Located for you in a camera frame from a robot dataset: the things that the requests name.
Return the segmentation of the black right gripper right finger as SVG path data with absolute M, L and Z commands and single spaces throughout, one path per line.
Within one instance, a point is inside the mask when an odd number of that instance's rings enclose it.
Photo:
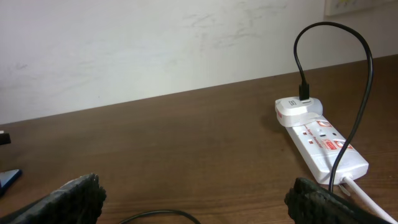
M 303 177 L 296 178 L 284 203 L 295 224 L 388 224 Z

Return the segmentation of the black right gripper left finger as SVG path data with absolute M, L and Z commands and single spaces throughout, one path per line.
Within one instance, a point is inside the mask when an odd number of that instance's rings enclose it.
M 94 224 L 101 216 L 106 191 L 98 175 L 73 179 L 45 197 L 1 218 L 7 224 Z

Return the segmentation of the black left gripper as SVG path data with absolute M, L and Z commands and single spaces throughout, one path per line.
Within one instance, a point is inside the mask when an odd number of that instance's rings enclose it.
M 9 133 L 5 133 L 4 131 L 0 131 L 0 145 L 10 144 L 11 136 Z

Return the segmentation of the blue Galaxy smartphone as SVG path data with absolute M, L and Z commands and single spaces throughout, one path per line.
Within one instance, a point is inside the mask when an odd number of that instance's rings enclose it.
M 2 197 L 6 190 L 22 175 L 22 170 L 15 169 L 9 170 L 5 172 L 1 172 L 1 188 L 0 188 L 0 196 Z

